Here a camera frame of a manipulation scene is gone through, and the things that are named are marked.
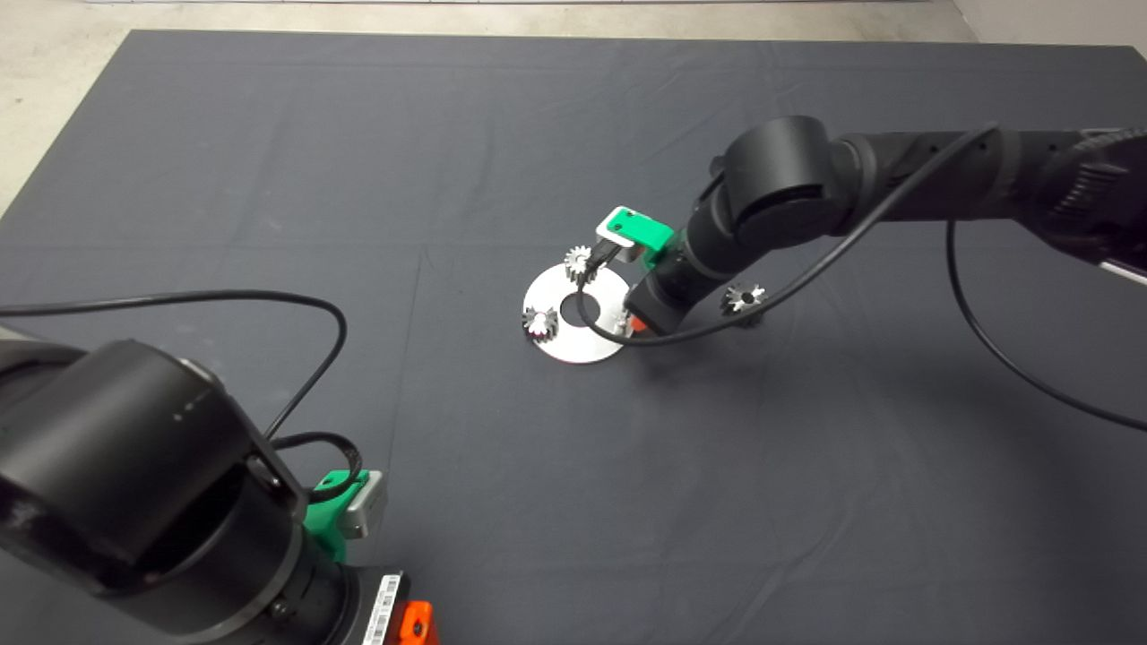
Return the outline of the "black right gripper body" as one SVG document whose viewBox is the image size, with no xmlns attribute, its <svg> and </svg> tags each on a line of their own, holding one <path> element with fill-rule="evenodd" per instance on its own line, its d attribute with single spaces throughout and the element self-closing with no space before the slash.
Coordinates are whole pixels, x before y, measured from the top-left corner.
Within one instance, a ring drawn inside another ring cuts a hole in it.
<svg viewBox="0 0 1147 645">
<path fill-rule="evenodd" d="M 696 300 L 687 292 L 673 293 L 660 278 L 642 278 L 627 293 L 625 306 L 635 319 L 642 320 L 647 331 L 668 336 L 680 331 Z"/>
</svg>

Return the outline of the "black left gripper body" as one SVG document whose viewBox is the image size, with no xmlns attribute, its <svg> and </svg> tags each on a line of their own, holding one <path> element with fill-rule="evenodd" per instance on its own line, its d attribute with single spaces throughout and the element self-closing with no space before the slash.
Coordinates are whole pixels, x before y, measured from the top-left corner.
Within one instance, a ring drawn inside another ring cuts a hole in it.
<svg viewBox="0 0 1147 645">
<path fill-rule="evenodd" d="M 409 575 L 401 569 L 348 569 L 349 603 L 341 644 L 399 644 L 409 604 Z"/>
</svg>

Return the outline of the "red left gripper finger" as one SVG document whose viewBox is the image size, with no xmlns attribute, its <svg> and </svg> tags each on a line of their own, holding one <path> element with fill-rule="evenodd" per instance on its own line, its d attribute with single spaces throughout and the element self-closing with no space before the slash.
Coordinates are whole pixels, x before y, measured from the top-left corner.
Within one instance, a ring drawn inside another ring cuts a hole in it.
<svg viewBox="0 0 1147 645">
<path fill-rule="evenodd" d="M 438 645 L 434 604 L 407 603 L 401 617 L 401 645 Z"/>
</svg>

